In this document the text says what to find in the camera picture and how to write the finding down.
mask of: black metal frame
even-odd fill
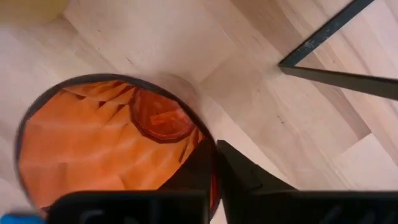
[[[398,80],[296,66],[374,0],[353,0],[279,63],[286,75],[398,100]]]

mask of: black plastic object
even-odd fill
[[[202,142],[198,147],[209,149],[207,146]],[[396,192],[298,191],[227,142],[218,141],[217,146],[218,175],[229,224],[398,223]],[[209,159],[206,155],[210,152],[204,149],[192,154],[176,178],[158,191],[80,192],[64,196],[50,207],[47,222],[209,223],[211,163],[207,168],[199,167],[206,167],[202,162]],[[189,181],[178,181],[185,178]]]

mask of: orange fabric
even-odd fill
[[[19,168],[40,208],[78,190],[155,190],[202,139],[168,98],[117,80],[77,85],[26,122]]]

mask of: wood grain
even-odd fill
[[[348,3],[70,0],[46,24],[1,24],[0,212],[29,207],[12,160],[22,115],[52,85],[88,73],[163,86],[215,138],[299,189],[398,189],[398,104],[277,68]],[[397,1],[375,0],[300,65],[398,78],[397,39]],[[219,211],[213,223],[224,222]]]

